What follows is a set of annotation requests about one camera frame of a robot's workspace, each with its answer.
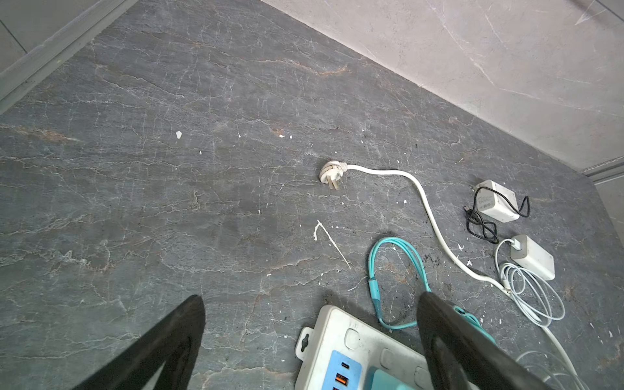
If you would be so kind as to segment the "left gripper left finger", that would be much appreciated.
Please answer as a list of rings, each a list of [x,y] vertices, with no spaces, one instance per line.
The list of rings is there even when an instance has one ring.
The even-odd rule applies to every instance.
[[[156,372],[156,389],[186,389],[206,326],[202,298],[192,295],[77,389],[143,389]]]

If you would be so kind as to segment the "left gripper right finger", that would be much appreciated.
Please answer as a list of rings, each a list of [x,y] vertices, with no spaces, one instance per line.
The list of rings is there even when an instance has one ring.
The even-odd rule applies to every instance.
[[[549,388],[432,292],[419,298],[417,322],[433,388]]]

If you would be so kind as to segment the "teal charger cube front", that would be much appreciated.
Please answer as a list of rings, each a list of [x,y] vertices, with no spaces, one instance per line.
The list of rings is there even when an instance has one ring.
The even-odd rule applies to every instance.
[[[364,390],[414,390],[411,386],[398,380],[387,372],[372,367],[367,373]]]

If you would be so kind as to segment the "white multicolour power strip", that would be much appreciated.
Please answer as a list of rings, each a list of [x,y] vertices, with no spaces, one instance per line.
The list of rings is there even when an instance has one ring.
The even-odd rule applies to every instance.
[[[296,389],[363,389],[372,367],[414,389],[433,388],[422,354],[334,305],[302,329],[295,354],[302,361]]]

